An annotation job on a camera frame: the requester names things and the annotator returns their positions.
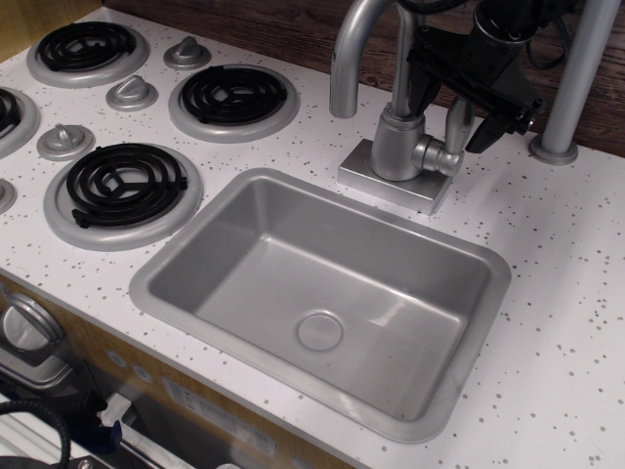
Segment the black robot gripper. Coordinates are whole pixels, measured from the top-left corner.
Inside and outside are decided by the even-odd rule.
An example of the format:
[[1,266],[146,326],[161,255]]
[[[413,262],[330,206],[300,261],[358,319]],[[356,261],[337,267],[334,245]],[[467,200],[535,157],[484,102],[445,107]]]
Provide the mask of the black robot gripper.
[[407,59],[411,110],[422,116],[445,86],[486,114],[467,152],[484,152],[504,134],[524,134],[545,102],[521,69],[520,52],[478,25],[468,34],[420,26]]

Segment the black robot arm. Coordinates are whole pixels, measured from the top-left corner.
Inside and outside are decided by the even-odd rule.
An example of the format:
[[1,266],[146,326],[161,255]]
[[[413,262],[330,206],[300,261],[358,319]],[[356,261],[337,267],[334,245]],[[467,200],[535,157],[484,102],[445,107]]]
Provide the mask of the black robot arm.
[[539,69],[561,64],[571,47],[562,16],[575,1],[480,1],[468,34],[420,26],[410,50],[410,103],[422,112],[441,86],[453,90],[486,112],[486,118],[465,146],[481,153],[504,134],[524,134],[546,103],[519,64],[521,51],[533,61],[531,40],[540,28],[552,24],[562,43],[562,54]]

